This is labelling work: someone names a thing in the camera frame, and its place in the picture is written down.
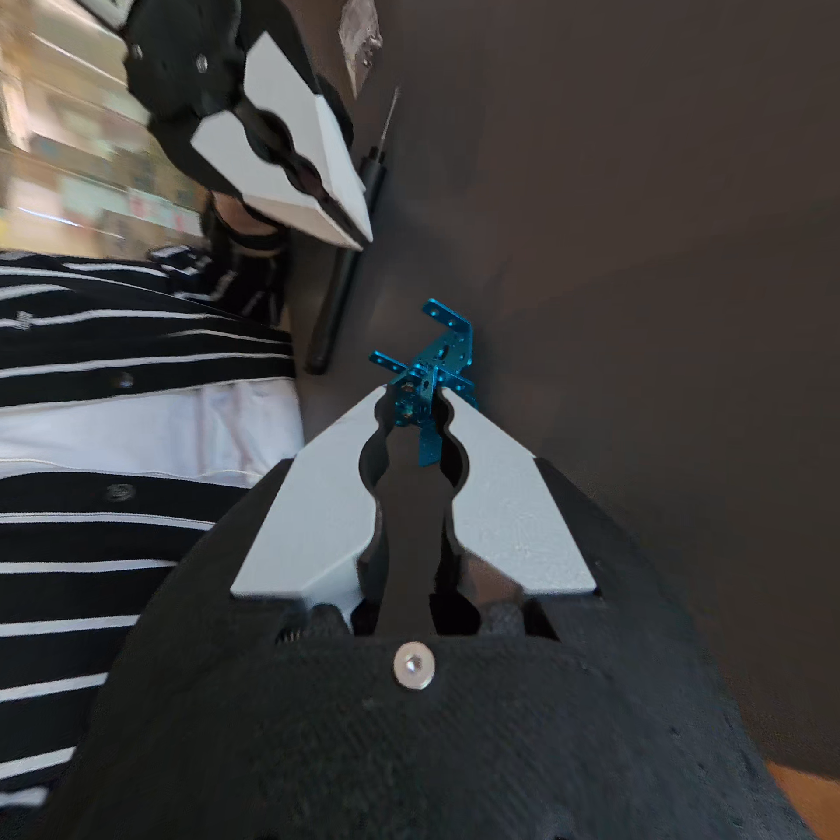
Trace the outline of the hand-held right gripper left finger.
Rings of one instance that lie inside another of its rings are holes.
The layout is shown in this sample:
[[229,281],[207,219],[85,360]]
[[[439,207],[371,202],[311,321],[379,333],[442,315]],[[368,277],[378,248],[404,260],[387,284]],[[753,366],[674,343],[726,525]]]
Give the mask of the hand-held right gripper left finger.
[[234,582],[231,596],[331,605],[351,616],[363,599],[357,562],[375,535],[376,505],[360,472],[379,428],[375,388],[293,459]]

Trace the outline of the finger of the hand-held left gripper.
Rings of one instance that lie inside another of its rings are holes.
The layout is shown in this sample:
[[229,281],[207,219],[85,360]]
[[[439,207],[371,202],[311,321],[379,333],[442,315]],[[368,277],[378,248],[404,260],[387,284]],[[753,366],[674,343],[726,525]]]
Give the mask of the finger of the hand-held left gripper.
[[269,197],[247,195],[252,205],[322,242],[371,242],[365,188],[339,122],[267,32],[248,51],[244,92],[258,110],[285,123],[293,150],[311,165],[325,192],[324,198],[307,195],[291,184],[290,175],[279,175]]
[[316,198],[293,186],[281,166],[258,157],[231,112],[203,119],[191,145],[258,213],[330,245],[363,248],[361,234],[348,233]]

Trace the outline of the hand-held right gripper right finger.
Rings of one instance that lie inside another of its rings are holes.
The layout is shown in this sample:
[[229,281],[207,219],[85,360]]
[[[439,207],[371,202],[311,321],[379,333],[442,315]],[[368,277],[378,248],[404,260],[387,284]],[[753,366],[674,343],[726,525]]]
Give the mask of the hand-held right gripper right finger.
[[481,613],[594,595],[537,457],[447,386],[438,389],[438,432],[439,467],[453,488],[444,539],[455,591]]

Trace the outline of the blue metal bracket assembly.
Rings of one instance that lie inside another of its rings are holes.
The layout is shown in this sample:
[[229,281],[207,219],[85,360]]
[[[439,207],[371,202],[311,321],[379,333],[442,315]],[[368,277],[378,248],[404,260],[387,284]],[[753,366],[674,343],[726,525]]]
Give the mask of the blue metal bracket assembly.
[[469,320],[436,299],[423,305],[423,313],[444,328],[444,333],[409,363],[384,353],[372,352],[373,364],[393,373],[390,384],[396,388],[395,423],[419,429],[418,464],[436,464],[443,450],[443,439],[434,420],[434,398],[446,387],[472,407],[478,407],[474,382],[465,376],[473,361],[473,328]]

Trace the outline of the person's left forearm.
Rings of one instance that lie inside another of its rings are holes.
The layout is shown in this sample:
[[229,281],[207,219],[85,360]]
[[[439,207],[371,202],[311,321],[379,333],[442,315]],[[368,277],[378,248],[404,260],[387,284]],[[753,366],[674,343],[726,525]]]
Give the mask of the person's left forearm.
[[291,230],[237,198],[212,193],[201,217],[203,244],[168,245],[148,260],[184,300],[277,329],[291,267]]

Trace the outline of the clear plastic bag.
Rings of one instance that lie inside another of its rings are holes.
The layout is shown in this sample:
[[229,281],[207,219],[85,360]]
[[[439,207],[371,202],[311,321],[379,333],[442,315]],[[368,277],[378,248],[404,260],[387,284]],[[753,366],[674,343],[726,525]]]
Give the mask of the clear plastic bag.
[[353,97],[357,99],[383,47],[375,1],[347,1],[343,5],[339,40]]

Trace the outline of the blurred background shelving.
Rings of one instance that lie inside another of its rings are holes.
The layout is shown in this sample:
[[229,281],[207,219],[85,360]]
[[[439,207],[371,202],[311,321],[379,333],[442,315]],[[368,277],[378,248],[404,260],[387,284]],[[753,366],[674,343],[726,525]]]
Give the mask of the blurred background shelving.
[[121,38],[76,2],[1,3],[1,246],[143,259],[200,245],[202,187],[129,94]]

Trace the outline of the white shirt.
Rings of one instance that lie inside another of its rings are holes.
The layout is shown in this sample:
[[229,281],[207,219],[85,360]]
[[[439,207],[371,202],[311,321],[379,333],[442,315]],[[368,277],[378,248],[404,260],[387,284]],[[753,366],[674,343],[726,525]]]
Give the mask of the white shirt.
[[292,380],[3,409],[1,477],[151,476],[251,488],[304,445]]

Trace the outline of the black screwdriver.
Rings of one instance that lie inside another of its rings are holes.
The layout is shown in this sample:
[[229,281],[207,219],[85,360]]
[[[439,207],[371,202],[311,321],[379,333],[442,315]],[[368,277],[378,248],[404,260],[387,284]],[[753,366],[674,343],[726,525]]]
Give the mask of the black screwdriver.
[[[385,181],[385,141],[400,95],[401,88],[396,86],[378,144],[373,145],[360,162],[358,174],[370,217],[375,214]],[[304,363],[305,371],[310,375],[324,375],[329,369],[361,256],[360,250],[346,248],[337,252]]]

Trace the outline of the striped black white cardigan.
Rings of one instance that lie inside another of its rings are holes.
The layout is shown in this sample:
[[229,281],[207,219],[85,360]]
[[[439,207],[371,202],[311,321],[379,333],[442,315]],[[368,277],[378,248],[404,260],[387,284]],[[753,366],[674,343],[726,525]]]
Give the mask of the striped black white cardigan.
[[[2,410],[288,379],[280,327],[184,300],[147,259],[2,253]],[[250,488],[151,476],[2,478],[2,837],[64,774],[125,638]]]

